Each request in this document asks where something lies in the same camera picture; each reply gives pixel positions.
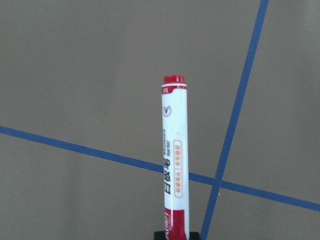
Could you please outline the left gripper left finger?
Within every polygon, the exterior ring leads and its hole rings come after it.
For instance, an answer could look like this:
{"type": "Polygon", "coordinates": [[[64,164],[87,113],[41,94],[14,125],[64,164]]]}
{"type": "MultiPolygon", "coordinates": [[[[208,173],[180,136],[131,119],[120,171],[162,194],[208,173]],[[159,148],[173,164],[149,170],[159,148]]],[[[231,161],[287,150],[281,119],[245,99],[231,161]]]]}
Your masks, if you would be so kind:
{"type": "Polygon", "coordinates": [[[155,231],[153,234],[153,240],[163,240],[163,232],[155,231]]]}

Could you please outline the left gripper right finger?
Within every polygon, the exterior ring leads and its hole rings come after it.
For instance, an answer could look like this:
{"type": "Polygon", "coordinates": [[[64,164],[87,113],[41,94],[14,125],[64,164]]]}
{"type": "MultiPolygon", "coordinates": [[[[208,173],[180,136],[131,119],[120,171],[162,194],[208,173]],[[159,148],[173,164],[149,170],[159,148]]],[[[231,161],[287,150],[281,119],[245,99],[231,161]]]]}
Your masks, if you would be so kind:
{"type": "Polygon", "coordinates": [[[191,231],[189,233],[189,240],[201,240],[201,235],[199,232],[191,231]]]}

